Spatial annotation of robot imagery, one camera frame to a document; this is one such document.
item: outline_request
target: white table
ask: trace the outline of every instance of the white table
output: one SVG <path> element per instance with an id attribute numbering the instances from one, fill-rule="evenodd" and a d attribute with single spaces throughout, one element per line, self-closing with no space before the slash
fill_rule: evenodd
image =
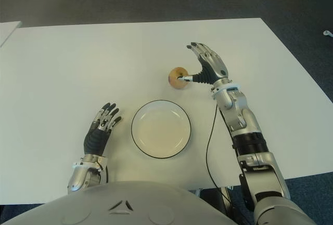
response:
<path id="1" fill-rule="evenodd" d="M 114 101 L 123 121 L 109 141 L 111 181 L 151 180 L 185 189 L 213 184 L 204 163 L 215 102 L 210 86 L 173 89 L 168 73 L 200 71 L 185 45 L 207 44 L 240 83 L 285 178 L 333 170 L 333 104 L 261 19 L 20 28 L 1 49 L 0 203 L 43 203 L 67 194 L 71 165 L 97 110 Z M 155 159 L 131 137 L 143 104 L 166 99 L 187 112 L 191 139 Z M 240 169 L 220 115 L 209 150 L 219 186 Z"/>

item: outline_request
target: robotic arm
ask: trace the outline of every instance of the robotic arm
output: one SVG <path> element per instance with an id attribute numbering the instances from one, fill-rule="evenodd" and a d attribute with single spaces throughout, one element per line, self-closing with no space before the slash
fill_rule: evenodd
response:
<path id="1" fill-rule="evenodd" d="M 220 56 L 202 43 L 191 43 L 202 65 L 195 75 L 178 80 L 213 85 L 213 98 L 229 130 L 242 171 L 239 175 L 246 207 L 257 224 L 315 224 L 295 203 L 275 158 L 267 148 L 257 119 L 249 109 L 240 86 L 228 78 Z"/>
<path id="2" fill-rule="evenodd" d="M 99 185 L 101 173 L 105 173 L 108 182 L 108 159 L 102 155 L 113 127 L 121 120 L 120 116 L 112 120 L 119 112 L 118 108 L 113 110 L 115 107 L 116 104 L 105 104 L 94 118 L 84 139 L 84 156 L 73 165 L 68 193 Z"/>

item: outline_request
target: white plate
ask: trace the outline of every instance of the white plate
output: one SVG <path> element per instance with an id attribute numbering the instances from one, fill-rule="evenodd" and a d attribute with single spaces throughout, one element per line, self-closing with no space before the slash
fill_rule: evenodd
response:
<path id="1" fill-rule="evenodd" d="M 181 152 L 191 134 L 186 112 L 167 100 L 145 104 L 132 120 L 135 144 L 149 156 L 167 158 Z"/>

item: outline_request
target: apple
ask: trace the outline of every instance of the apple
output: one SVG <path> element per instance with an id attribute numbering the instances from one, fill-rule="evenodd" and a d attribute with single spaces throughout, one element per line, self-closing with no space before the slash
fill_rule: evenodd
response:
<path id="1" fill-rule="evenodd" d="M 188 75 L 188 72 L 186 71 L 185 68 L 174 68 L 169 73 L 168 81 L 172 87 L 176 89 L 182 89 L 188 84 L 188 82 L 179 81 L 177 80 L 177 78 L 179 76 L 186 76 L 186 75 Z"/>

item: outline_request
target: black rubber joint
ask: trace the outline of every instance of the black rubber joint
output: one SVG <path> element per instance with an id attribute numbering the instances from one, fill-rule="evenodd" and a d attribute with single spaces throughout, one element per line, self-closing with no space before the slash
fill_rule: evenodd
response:
<path id="1" fill-rule="evenodd" d="M 108 139 L 109 135 L 103 130 L 88 133 L 84 139 L 84 154 L 102 156 Z"/>
<path id="2" fill-rule="evenodd" d="M 246 133 L 233 137 L 233 148 L 238 155 L 267 152 L 267 144 L 261 133 Z"/>
<path id="3" fill-rule="evenodd" d="M 214 82 L 218 81 L 220 78 L 217 77 L 208 62 L 204 61 L 201 57 L 199 57 L 199 61 L 202 65 L 202 71 L 196 75 L 193 75 L 193 82 L 213 85 Z"/>

